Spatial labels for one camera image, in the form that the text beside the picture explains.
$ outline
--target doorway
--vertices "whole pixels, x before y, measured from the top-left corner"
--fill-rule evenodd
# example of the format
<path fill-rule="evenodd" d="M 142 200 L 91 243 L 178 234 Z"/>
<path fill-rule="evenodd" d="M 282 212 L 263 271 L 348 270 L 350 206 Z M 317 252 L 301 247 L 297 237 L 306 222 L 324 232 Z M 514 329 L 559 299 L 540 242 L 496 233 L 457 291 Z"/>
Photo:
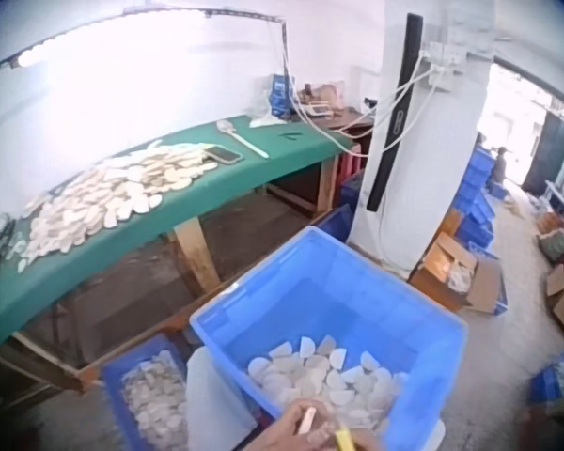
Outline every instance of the doorway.
<path fill-rule="evenodd" d="M 547 179 L 556 180 L 564 162 L 564 103 L 551 93 L 493 64 L 478 130 L 492 153 L 507 149 L 510 181 L 539 195 Z"/>

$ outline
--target white wall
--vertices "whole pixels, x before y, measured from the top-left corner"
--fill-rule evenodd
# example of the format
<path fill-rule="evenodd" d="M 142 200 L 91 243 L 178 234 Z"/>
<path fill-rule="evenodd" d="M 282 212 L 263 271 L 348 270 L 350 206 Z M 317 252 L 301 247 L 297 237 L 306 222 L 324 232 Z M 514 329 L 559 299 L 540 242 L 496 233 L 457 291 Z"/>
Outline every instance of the white wall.
<path fill-rule="evenodd" d="M 18 0 L 0 4 L 0 59 L 133 0 Z M 218 7 L 213 1 L 170 2 Z M 345 80 L 356 103 L 381 80 L 384 2 L 227 0 L 287 19 L 298 82 Z M 280 72 L 279 27 L 214 17 L 148 27 L 123 41 L 80 44 L 31 68 L 0 71 L 0 214 L 90 163 L 153 137 L 244 113 L 256 85 Z"/>
<path fill-rule="evenodd" d="M 543 55 L 529 50 L 517 40 L 496 42 L 495 53 L 519 68 L 541 78 L 564 94 L 564 69 Z"/>
<path fill-rule="evenodd" d="M 424 17 L 424 39 L 429 41 L 439 36 L 447 5 L 444 0 L 386 2 L 383 70 L 389 77 L 381 86 L 380 98 L 397 86 L 407 13 Z M 493 0 L 471 0 L 467 6 L 479 7 L 481 17 L 494 20 Z M 376 213 L 365 206 L 388 120 L 373 136 L 370 155 L 375 156 L 366 168 L 349 240 L 400 275 L 407 276 L 422 257 L 460 185 L 476 139 L 490 67 L 490 61 L 470 59 L 466 73 L 456 79 L 451 92 L 433 95 L 415 127 L 401 141 L 384 206 Z M 415 87 L 406 123 L 414 119 L 429 92 L 429 88 Z"/>

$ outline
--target yellow pen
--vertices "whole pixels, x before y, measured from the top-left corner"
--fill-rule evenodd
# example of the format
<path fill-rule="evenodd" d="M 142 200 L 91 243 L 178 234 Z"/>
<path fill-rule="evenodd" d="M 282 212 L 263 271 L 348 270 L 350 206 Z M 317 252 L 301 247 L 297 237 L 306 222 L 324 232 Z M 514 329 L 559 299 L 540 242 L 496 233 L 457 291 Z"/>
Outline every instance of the yellow pen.
<path fill-rule="evenodd" d="M 353 444 L 351 433 L 347 428 L 341 427 L 341 429 L 335 432 L 335 437 L 337 438 L 339 451 L 355 451 L 355 445 Z"/>

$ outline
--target white pillar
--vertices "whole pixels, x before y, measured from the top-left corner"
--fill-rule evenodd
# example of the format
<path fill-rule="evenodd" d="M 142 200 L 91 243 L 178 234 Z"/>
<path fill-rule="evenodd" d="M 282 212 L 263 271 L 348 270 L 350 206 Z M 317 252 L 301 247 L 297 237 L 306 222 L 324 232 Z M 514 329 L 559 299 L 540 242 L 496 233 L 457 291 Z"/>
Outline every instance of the white pillar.
<path fill-rule="evenodd" d="M 494 0 L 458 3 L 469 14 L 477 12 L 475 23 L 492 23 L 494 28 Z M 407 14 L 423 16 L 423 43 L 446 42 L 449 6 L 450 2 L 445 0 L 386 0 L 379 99 L 397 88 Z M 382 156 L 388 120 L 373 135 L 349 242 L 403 277 L 407 277 L 422 257 L 460 185 L 477 136 L 491 64 L 490 59 L 468 56 L 465 73 L 455 77 L 451 92 L 437 90 L 433 94 L 415 126 L 400 143 L 384 201 L 376 212 L 367 211 L 366 204 Z M 430 89 L 422 83 L 415 86 L 406 126 L 414 119 Z M 379 105 L 378 115 L 389 104 L 390 101 Z"/>

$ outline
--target table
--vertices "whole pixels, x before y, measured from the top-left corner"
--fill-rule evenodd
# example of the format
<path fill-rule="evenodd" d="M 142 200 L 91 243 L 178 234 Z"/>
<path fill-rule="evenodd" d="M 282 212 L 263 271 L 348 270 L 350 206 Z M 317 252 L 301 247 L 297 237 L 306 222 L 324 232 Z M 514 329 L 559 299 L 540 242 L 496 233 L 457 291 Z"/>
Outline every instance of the table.
<path fill-rule="evenodd" d="M 16 258 L 4 262 L 0 268 L 0 345 L 13 336 L 42 359 L 58 365 L 70 374 L 84 376 L 83 370 L 78 371 L 63 364 L 17 331 L 91 275 L 172 229 L 186 263 L 205 293 L 190 308 L 159 325 L 161 329 L 180 329 L 187 325 L 194 310 L 234 279 L 221 281 L 213 267 L 208 244 L 197 219 L 200 214 L 221 206 L 239 194 L 250 192 L 273 179 L 314 163 L 321 163 L 316 214 L 332 208 L 339 153 L 333 143 L 305 124 L 289 123 L 250 129 L 247 117 L 234 117 L 230 121 L 239 135 L 268 152 L 271 158 L 260 158 L 232 137 L 218 132 L 213 123 L 169 134 L 163 137 L 166 145 L 181 142 L 214 143 L 242 154 L 244 159 L 231 166 L 220 165 L 215 171 L 196 180 L 189 188 L 165 195 L 161 206 L 150 214 L 135 215 L 124 225 L 104 229 L 66 255 L 41 257 L 21 274 L 16 270 Z M 292 133 L 293 139 L 288 138 L 288 133 Z M 341 139 L 344 145 L 349 145 L 349 139 L 339 136 L 337 139 Z M 120 154 L 145 148 L 147 144 L 127 149 Z M 19 221 L 15 233 L 22 231 L 27 236 L 33 217 Z M 89 376 L 81 379 L 96 379 L 96 366 L 90 369 L 92 371 L 86 372 Z"/>

